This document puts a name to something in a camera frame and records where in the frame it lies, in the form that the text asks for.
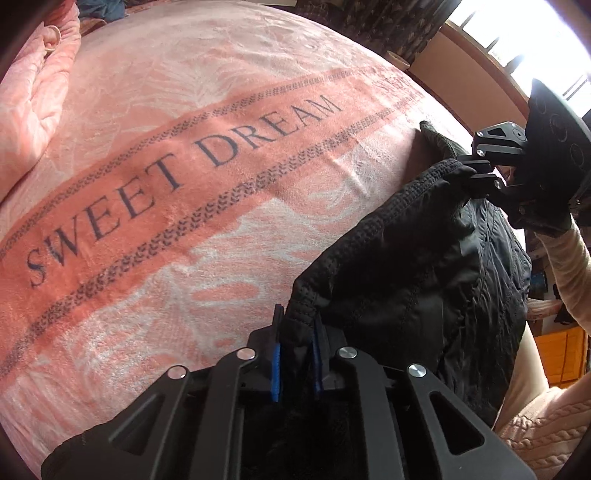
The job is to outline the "black padded pants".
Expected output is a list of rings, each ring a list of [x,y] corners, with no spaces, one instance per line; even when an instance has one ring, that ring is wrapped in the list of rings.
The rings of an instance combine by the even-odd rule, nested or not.
[[[280,324],[280,398],[315,392],[314,319],[378,363],[418,363],[486,424],[509,389],[526,326],[531,262],[502,211],[472,199],[462,147],[429,122],[439,161],[332,244],[294,280]]]

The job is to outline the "dark patterned curtain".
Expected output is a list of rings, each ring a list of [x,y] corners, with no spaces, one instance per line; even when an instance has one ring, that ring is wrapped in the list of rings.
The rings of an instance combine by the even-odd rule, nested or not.
[[[427,47],[460,0],[298,1],[294,11],[382,56],[408,63]]]

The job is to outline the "pink sweet dream bedspread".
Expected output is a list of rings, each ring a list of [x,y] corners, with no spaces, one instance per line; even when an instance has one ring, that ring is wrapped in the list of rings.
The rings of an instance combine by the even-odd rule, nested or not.
[[[86,37],[1,207],[1,424],[27,467],[168,367],[242,347],[294,279],[463,126],[303,17],[185,1]]]

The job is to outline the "folded pink quilt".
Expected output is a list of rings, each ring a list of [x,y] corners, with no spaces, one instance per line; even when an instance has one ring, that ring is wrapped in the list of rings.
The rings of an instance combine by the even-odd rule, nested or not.
[[[60,121],[81,44],[79,10],[62,1],[33,30],[1,82],[1,196],[39,162]]]

